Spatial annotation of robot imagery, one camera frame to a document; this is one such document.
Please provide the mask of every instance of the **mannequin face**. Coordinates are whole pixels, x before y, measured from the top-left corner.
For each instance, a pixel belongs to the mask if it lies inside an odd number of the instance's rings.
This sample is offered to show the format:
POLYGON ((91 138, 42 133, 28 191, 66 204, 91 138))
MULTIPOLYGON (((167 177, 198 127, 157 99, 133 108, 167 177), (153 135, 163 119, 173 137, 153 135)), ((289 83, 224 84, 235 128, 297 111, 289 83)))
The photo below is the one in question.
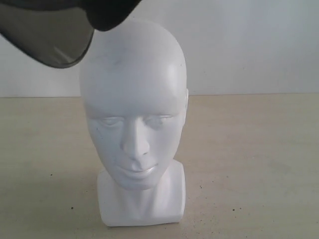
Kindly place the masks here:
POLYGON ((127 65, 109 81, 101 74, 85 102, 99 157, 125 189, 154 187, 177 151, 188 91, 178 84, 185 66, 176 63, 127 65))

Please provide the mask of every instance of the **mannequin lips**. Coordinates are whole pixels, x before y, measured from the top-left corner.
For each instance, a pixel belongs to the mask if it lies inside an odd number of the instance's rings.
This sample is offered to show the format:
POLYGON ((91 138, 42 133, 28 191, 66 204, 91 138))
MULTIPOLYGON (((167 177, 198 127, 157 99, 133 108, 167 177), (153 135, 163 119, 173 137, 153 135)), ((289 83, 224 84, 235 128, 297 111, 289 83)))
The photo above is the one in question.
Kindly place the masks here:
POLYGON ((155 170, 155 168, 157 167, 157 164, 144 171, 132 171, 132 170, 124 169, 120 166, 117 166, 117 167, 121 172, 123 172, 129 178, 144 179, 148 177, 155 170))

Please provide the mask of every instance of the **white backdrop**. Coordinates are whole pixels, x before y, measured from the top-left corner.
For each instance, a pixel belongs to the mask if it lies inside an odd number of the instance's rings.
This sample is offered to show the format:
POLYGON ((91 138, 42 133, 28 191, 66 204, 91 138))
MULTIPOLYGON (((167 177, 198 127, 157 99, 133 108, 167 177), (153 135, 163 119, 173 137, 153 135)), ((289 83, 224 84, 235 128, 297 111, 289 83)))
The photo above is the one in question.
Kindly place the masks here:
MULTIPOLYGON (((193 95, 319 92, 319 1, 143 0, 131 16, 180 42, 193 95)), ((55 70, 0 38, 0 97, 78 96, 78 67, 55 70)))

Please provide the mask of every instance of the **mannequin ear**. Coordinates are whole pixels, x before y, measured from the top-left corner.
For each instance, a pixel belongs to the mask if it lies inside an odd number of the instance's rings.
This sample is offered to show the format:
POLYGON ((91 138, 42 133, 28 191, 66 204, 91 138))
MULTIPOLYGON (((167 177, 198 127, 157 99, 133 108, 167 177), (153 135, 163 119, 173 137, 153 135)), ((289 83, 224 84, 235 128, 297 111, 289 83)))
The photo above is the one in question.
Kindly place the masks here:
POLYGON ((188 108, 188 89, 186 89, 186 94, 185 94, 185 116, 184 116, 184 123, 186 122, 186 113, 187 113, 187 108, 188 108))

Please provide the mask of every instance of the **white mannequin head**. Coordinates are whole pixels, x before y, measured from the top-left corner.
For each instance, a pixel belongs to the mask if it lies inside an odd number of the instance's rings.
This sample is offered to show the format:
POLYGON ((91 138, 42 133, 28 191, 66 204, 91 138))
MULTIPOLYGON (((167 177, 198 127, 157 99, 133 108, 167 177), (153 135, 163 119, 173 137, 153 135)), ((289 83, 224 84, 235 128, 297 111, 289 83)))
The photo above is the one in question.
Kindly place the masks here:
POLYGON ((185 123, 186 65, 177 40, 148 21, 96 31, 80 68, 89 133, 114 181, 154 187, 176 154, 185 123))

